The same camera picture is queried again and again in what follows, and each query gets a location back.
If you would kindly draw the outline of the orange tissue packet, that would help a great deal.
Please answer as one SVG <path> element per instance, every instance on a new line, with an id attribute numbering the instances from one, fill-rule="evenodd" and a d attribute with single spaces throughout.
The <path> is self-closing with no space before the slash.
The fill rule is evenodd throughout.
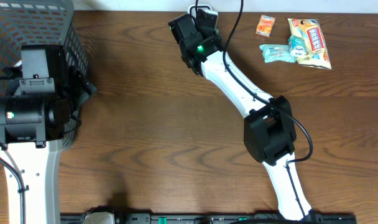
<path id="1" fill-rule="evenodd" d="M 269 37 L 271 30 L 274 26 L 275 18 L 266 16 L 266 15 L 261 15 L 259 19 L 259 23 L 256 27 L 256 34 L 264 36 L 264 37 Z"/>

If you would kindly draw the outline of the light green pouch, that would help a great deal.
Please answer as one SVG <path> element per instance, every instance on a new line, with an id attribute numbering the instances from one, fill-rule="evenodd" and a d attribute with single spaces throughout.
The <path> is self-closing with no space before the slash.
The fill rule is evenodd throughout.
<path id="1" fill-rule="evenodd" d="M 288 45 L 280 44 L 262 44 L 259 46 L 265 63 L 283 61 L 287 63 L 295 63 L 297 60 L 290 55 Z"/>

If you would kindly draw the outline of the teal tissue packet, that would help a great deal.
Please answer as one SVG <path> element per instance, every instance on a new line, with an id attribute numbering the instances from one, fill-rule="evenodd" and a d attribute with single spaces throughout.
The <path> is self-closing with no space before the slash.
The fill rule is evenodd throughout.
<path id="1" fill-rule="evenodd" d="M 288 48 L 293 57 L 303 58 L 308 54 L 304 39 L 295 35 L 291 35 L 288 39 Z"/>

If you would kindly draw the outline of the yellow snack chip bag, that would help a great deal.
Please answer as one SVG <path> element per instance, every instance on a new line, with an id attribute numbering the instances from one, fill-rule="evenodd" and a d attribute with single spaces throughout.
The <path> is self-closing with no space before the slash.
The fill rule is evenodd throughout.
<path id="1" fill-rule="evenodd" d="M 297 63 L 306 67 L 331 70 L 325 38 L 317 19 L 288 18 L 291 35 L 301 37 L 308 51 L 303 58 L 296 57 Z"/>

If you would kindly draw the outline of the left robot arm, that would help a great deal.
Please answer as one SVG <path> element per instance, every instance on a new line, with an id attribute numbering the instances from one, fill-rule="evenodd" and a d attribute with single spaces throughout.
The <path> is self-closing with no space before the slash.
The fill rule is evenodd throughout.
<path id="1" fill-rule="evenodd" d="M 80 106 L 95 92 L 72 48 L 25 45 L 3 69 L 16 90 L 0 97 L 0 164 L 10 223 L 60 223 L 62 151 L 80 126 Z"/>

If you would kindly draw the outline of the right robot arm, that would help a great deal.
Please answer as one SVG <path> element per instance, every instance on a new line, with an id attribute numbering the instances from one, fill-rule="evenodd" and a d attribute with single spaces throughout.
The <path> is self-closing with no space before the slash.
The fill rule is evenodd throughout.
<path id="1" fill-rule="evenodd" d="M 218 13 L 200 9 L 171 20 L 168 25 L 180 48 L 181 58 L 192 71 L 216 85 L 244 119 L 244 145 L 261 163 L 286 220 L 310 219 L 307 201 L 296 170 L 295 129 L 302 125 L 292 115 L 288 100 L 261 90 L 231 60 L 221 42 Z"/>

